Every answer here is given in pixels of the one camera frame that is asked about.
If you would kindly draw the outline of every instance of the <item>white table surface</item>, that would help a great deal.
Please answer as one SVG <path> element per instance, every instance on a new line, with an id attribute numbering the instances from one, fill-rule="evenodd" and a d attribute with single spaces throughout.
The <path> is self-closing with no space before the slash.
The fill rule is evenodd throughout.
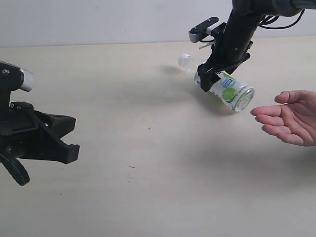
<path id="1" fill-rule="evenodd" d="M 316 38 L 254 42 L 234 77 L 256 96 L 235 115 L 179 69 L 182 53 L 208 56 L 197 44 L 0 49 L 36 76 L 12 100 L 74 116 L 64 141 L 81 145 L 69 165 L 21 160 L 24 187 L 0 166 L 0 236 L 314 237 L 316 148 L 265 134 L 250 110 L 316 90 Z"/>

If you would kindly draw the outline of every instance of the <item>open palm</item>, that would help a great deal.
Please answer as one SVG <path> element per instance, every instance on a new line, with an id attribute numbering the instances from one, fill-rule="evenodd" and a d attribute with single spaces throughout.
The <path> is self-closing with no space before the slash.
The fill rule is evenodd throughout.
<path id="1" fill-rule="evenodd" d="M 282 105 L 255 108 L 251 114 L 262 129 L 285 143 L 316 146 L 316 92 L 294 90 L 275 98 Z"/>

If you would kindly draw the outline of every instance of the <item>clear plastic bottle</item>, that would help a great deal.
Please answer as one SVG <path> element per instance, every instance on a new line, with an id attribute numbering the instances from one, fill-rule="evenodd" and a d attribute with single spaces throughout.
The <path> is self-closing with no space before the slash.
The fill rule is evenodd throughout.
<path id="1" fill-rule="evenodd" d="M 179 58 L 178 64 L 185 70 L 189 77 L 194 78 L 198 86 L 201 85 L 197 73 L 198 66 L 201 63 L 198 63 L 193 57 L 185 53 Z M 220 80 L 211 87 L 209 92 L 219 97 L 219 99 L 233 111 L 237 113 L 243 111 L 254 96 L 254 88 L 242 81 L 234 79 L 226 72 L 220 72 L 218 76 Z"/>

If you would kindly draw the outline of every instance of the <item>white wall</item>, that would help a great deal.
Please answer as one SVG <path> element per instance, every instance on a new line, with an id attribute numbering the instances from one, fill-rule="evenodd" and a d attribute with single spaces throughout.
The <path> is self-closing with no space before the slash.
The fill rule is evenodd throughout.
<path id="1" fill-rule="evenodd" d="M 226 21 L 231 8 L 231 0 L 1 0 L 0 46 L 182 41 L 209 17 Z M 292 29 L 256 36 L 316 35 L 315 20 L 307 11 Z"/>

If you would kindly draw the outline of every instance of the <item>bottle cap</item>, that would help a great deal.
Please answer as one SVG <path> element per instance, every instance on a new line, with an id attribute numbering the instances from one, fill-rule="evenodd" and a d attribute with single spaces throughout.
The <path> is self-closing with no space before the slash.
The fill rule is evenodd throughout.
<path id="1" fill-rule="evenodd" d="M 188 55 L 187 53 L 183 54 L 179 60 L 178 60 L 178 65 L 182 68 L 183 67 L 183 64 L 184 64 L 184 61 L 190 57 L 190 55 Z"/>

